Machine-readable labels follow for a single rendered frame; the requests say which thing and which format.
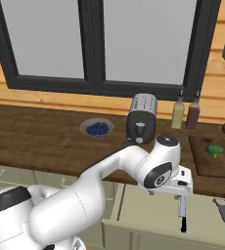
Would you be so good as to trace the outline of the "blueberries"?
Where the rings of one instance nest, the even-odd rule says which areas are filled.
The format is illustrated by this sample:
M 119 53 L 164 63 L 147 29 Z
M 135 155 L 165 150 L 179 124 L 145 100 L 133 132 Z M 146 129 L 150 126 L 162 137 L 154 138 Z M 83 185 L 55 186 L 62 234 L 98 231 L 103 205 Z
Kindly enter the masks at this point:
M 96 122 L 86 128 L 86 132 L 94 137 L 104 136 L 109 131 L 109 126 L 105 122 Z

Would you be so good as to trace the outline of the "pale yellow bottle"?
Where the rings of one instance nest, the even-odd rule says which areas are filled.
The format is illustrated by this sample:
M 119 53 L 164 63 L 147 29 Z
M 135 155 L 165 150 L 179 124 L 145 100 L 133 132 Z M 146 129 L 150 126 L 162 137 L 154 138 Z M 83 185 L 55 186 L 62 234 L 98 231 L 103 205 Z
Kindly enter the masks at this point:
M 183 103 L 183 98 L 180 97 L 179 100 L 173 106 L 172 123 L 171 127 L 173 129 L 181 129 L 183 123 L 185 106 Z

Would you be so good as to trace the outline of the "green broccoli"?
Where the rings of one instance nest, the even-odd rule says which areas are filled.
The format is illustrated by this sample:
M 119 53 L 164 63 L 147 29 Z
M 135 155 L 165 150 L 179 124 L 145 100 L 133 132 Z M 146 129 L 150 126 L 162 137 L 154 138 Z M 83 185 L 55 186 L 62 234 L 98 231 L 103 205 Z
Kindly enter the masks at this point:
M 210 153 L 213 157 L 217 157 L 219 153 L 224 151 L 223 147 L 220 145 L 208 145 L 205 151 Z

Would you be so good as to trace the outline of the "open pale green drawer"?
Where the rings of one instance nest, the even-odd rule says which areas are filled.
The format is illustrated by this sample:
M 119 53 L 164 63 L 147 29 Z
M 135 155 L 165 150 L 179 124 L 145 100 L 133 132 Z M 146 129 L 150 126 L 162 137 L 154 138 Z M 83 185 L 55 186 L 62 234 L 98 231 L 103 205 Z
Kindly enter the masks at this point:
M 222 199 L 186 199 L 187 231 L 182 232 L 178 201 L 131 185 L 117 189 L 112 216 L 103 220 L 107 250 L 225 250 Z

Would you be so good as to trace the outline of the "dark red bottle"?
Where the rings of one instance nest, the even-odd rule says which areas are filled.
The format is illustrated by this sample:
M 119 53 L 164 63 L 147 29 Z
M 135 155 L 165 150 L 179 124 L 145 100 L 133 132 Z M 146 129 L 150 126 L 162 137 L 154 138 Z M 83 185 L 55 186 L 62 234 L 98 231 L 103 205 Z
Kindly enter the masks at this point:
M 190 104 L 189 110 L 188 110 L 187 121 L 186 121 L 186 128 L 188 130 L 197 129 L 200 112 L 201 112 L 201 109 L 200 109 L 199 100 L 195 99 L 195 101 Z

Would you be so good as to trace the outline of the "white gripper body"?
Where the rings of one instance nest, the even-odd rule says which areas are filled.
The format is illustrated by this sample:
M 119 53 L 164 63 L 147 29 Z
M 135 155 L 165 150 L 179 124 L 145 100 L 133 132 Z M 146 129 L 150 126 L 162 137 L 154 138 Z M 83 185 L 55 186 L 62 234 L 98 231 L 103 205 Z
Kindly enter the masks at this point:
M 184 181 L 169 179 L 164 185 L 154 188 L 146 188 L 138 185 L 139 188 L 147 190 L 150 193 L 160 192 L 174 195 L 189 196 L 193 194 L 193 183 L 186 183 Z

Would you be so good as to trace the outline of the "pale green drawer front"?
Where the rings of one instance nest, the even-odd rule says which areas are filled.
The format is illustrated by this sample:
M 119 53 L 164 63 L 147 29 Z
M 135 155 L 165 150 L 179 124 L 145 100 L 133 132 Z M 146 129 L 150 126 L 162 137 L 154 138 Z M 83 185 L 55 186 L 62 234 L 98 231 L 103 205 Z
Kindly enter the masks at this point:
M 0 165 L 0 189 L 11 186 L 35 185 L 35 177 L 31 170 Z
M 35 171 L 34 176 L 36 182 L 39 185 L 45 185 L 55 188 L 63 188 L 61 186 L 63 178 L 67 180 L 66 183 L 69 186 L 72 185 L 77 180 L 77 178 L 74 176 L 66 176 L 61 174 L 54 174 L 54 173 L 40 172 L 40 171 Z M 109 219 L 113 211 L 118 185 L 113 182 L 103 181 L 103 186 L 106 194 L 106 211 L 104 218 Z

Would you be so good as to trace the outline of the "silver black toaster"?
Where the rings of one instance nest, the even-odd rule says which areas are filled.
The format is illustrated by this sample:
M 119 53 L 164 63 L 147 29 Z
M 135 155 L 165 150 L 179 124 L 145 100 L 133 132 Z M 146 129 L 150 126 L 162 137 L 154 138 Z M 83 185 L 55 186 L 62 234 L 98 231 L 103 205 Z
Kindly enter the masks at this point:
M 136 94 L 126 120 L 127 138 L 137 144 L 151 142 L 156 132 L 158 102 L 154 95 Z

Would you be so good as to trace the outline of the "black-framed window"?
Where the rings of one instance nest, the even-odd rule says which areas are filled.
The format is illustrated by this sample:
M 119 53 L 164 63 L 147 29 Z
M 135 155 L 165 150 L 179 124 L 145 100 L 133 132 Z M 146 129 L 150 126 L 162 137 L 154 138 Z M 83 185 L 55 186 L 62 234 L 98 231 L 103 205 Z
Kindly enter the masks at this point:
M 192 102 L 221 0 L 0 0 L 11 89 Z

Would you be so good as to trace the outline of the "grey bowl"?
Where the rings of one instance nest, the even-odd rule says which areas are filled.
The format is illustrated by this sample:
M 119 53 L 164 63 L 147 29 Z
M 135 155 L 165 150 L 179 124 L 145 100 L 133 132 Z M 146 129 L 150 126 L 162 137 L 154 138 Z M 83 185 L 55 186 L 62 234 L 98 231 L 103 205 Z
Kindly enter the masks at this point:
M 80 125 L 80 131 L 84 134 L 84 135 L 87 135 L 89 136 L 90 138 L 92 139 L 101 139 L 103 138 L 104 136 L 97 136 L 97 137 L 94 137 L 94 136 L 91 136 L 89 135 L 87 132 L 86 132 L 86 128 L 91 125 L 91 124 L 94 124 L 96 122 L 105 122 L 108 124 L 109 126 L 109 131 L 104 135 L 106 136 L 107 134 L 109 134 L 112 130 L 113 130 L 113 123 L 111 121 L 109 121 L 108 119 L 106 118 L 90 118 L 90 119 L 87 119 L 85 121 L 83 121 Z

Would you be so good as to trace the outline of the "black-handled kitchen knife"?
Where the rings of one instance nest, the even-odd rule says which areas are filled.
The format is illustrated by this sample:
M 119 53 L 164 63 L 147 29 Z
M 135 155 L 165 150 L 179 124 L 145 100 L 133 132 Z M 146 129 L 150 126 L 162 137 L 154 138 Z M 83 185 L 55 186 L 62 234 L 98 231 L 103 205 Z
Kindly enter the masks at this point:
M 181 222 L 181 232 L 187 231 L 187 219 L 186 219 L 186 199 L 185 196 L 179 196 L 179 215 L 182 219 Z

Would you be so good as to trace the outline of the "wooden cutting board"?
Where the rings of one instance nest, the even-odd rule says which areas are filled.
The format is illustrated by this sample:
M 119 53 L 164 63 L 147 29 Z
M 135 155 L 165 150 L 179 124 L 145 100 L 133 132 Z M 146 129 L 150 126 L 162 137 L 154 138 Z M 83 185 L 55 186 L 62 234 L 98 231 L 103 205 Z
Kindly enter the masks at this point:
M 189 137 L 191 150 L 199 176 L 225 178 L 225 141 L 213 137 Z M 208 145 L 220 145 L 224 151 L 213 157 L 205 151 Z

